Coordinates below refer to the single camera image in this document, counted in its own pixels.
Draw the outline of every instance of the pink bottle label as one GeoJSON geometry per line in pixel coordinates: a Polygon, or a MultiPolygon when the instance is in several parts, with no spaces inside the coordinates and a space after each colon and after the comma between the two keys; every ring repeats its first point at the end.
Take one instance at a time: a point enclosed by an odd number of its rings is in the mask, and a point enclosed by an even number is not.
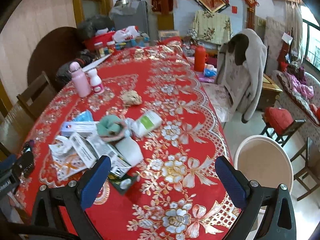
{"type": "Polygon", "coordinates": [[[103,87],[102,83],[97,86],[93,86],[92,89],[93,89],[94,93],[97,95],[102,94],[104,92],[104,87],[103,87]]]}

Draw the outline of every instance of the tile floor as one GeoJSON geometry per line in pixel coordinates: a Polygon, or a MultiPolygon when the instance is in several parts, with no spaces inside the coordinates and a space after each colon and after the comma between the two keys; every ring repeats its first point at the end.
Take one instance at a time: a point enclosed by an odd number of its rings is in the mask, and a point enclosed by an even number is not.
{"type": "MultiPolygon", "coordinates": [[[[234,158],[240,143],[249,136],[260,134],[264,126],[261,112],[255,112],[247,124],[241,122],[241,114],[236,112],[231,122],[227,123],[224,129],[232,158],[234,158]]],[[[304,142],[299,133],[292,136],[284,146],[284,150],[289,159],[292,158],[303,145],[304,142]]],[[[300,171],[304,167],[303,158],[298,157],[292,162],[292,167],[294,174],[300,171]]],[[[315,182],[310,176],[305,178],[304,182],[308,187],[315,185],[315,182]]],[[[297,181],[294,181],[291,197],[296,219],[297,240],[308,240],[320,221],[320,188],[308,197],[297,202],[297,198],[305,192],[305,189],[297,181]]],[[[255,233],[256,231],[251,232],[247,240],[253,239],[255,233]]]]}

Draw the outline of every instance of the stool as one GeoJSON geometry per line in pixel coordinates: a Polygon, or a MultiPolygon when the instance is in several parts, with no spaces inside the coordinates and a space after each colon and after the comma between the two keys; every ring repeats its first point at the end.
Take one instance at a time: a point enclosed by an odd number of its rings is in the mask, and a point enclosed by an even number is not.
{"type": "Polygon", "coordinates": [[[266,134],[272,138],[277,135],[276,142],[282,147],[289,141],[292,135],[306,122],[306,120],[293,120],[291,114],[286,109],[267,107],[262,115],[266,127],[261,135],[266,134]],[[273,133],[269,134],[268,128],[273,128],[273,133]]]}
{"type": "Polygon", "coordinates": [[[306,196],[309,196],[312,192],[320,187],[320,153],[318,147],[313,143],[313,141],[308,137],[306,144],[298,151],[295,156],[290,160],[293,162],[296,158],[301,156],[305,160],[305,167],[294,175],[293,180],[297,180],[307,191],[307,193],[297,198],[297,201],[302,200],[306,196]],[[313,188],[309,188],[300,177],[305,174],[302,179],[310,175],[316,182],[313,188]]]}

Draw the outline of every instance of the beige bucket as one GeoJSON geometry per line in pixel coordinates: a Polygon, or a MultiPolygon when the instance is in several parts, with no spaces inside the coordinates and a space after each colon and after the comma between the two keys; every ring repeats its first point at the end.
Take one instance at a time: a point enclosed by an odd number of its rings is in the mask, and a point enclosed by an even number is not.
{"type": "Polygon", "coordinates": [[[271,138],[254,135],[239,146],[234,167],[250,180],[256,180],[263,187],[277,188],[286,184],[291,194],[293,170],[290,159],[282,147],[271,138]]]}

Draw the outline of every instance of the floral shirt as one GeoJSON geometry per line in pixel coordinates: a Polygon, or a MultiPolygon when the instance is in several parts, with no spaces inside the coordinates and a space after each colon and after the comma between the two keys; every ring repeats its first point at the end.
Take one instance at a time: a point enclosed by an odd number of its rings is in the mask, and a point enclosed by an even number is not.
{"type": "Polygon", "coordinates": [[[230,17],[222,13],[210,13],[199,10],[193,20],[193,29],[198,40],[214,44],[223,44],[230,40],[232,34],[230,17]]]}

